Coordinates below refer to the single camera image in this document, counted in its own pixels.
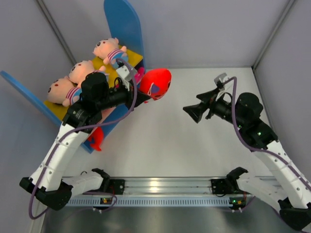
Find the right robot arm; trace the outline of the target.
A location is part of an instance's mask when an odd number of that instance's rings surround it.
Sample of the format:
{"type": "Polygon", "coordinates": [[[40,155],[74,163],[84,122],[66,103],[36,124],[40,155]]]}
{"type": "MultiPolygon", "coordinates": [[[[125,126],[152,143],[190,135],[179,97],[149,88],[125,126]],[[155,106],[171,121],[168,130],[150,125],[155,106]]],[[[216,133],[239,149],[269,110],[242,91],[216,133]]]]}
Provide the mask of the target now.
{"type": "Polygon", "coordinates": [[[310,232],[311,183],[287,155],[273,129],[261,120],[259,98],[249,92],[237,95],[237,78],[225,73],[214,82],[215,89],[198,94],[200,102],[183,110],[195,122],[217,116],[232,124],[239,141],[265,164],[279,186],[237,167],[225,178],[212,180],[213,194],[250,194],[273,208],[291,229],[310,232]]]}

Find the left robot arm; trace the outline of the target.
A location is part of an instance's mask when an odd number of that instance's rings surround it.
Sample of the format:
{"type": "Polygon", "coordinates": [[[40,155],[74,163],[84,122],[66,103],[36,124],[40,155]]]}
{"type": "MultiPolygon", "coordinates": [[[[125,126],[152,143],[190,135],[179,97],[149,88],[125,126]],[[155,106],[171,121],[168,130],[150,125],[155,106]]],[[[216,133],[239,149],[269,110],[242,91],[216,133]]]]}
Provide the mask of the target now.
{"type": "Polygon", "coordinates": [[[102,111],[119,105],[128,112],[149,97],[138,90],[143,69],[122,66],[118,70],[117,84],[109,87],[103,72],[92,72],[81,84],[80,98],[69,107],[58,135],[38,169],[21,179],[19,185],[50,209],[60,210],[68,201],[80,194],[97,191],[106,193],[110,188],[109,175],[99,168],[71,178],[63,174],[77,149],[100,126],[102,111]]]}

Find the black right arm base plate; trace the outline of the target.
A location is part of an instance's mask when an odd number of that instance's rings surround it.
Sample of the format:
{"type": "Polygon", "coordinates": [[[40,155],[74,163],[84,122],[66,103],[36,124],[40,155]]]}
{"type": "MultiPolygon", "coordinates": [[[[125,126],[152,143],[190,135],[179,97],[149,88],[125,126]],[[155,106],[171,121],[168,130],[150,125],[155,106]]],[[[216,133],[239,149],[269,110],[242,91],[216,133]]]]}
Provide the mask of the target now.
{"type": "Polygon", "coordinates": [[[225,178],[211,179],[211,188],[214,195],[230,194],[230,187],[225,178]]]}

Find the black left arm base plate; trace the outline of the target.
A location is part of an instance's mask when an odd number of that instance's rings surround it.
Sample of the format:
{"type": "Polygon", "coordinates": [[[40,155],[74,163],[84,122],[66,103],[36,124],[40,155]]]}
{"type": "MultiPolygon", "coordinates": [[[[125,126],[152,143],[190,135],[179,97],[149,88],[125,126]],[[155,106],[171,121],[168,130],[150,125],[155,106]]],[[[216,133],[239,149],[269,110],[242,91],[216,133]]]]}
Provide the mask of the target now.
{"type": "Polygon", "coordinates": [[[114,195],[122,195],[125,190],[125,180],[124,179],[110,179],[107,188],[107,193],[114,195]]]}

